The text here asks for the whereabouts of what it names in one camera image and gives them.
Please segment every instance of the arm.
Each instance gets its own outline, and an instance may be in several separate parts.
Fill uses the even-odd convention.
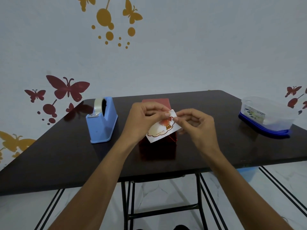
[[[179,111],[177,116],[174,120],[183,129],[180,134],[191,135],[245,230],[293,230],[221,153],[213,117],[195,109]]]
[[[122,135],[49,230],[100,228],[125,159],[153,124],[170,116],[164,111],[155,102],[132,105]]]

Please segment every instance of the left hand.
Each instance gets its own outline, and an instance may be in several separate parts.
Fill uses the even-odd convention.
[[[157,102],[136,102],[132,105],[121,137],[137,144],[152,125],[170,116],[169,108]]]

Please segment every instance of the forearm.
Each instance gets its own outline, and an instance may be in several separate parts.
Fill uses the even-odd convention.
[[[117,180],[134,144],[120,138],[49,230],[99,229]]]
[[[290,230],[282,217],[245,181],[217,151],[205,156],[245,230]]]

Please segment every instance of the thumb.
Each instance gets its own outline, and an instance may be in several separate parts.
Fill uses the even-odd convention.
[[[156,122],[159,122],[161,120],[164,120],[164,119],[170,117],[170,115],[171,114],[169,112],[158,111],[154,115],[149,116],[147,118],[151,121],[151,125],[154,125]]]
[[[191,134],[194,127],[189,124],[187,121],[185,121],[183,118],[175,117],[174,118],[175,123],[177,123],[180,127],[183,128],[187,133]]]

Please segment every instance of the floor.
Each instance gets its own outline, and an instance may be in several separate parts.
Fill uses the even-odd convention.
[[[255,167],[254,170],[241,172],[241,174],[293,229],[307,230],[307,209],[302,206],[307,206],[305,195],[307,192],[307,161],[264,166],[264,168]],[[243,230],[216,177],[212,173],[202,175],[209,189],[209,193],[206,191],[206,196],[213,211],[213,213],[210,211],[206,198],[202,194],[208,228],[210,230]],[[135,188],[135,212],[197,202],[194,174],[169,180],[136,183]],[[60,189],[0,197],[1,229],[48,229],[79,189]],[[136,219],[133,229],[173,230],[179,224],[186,225],[190,230],[202,229],[199,211],[184,211]],[[100,229],[123,229],[120,183],[115,188]]]

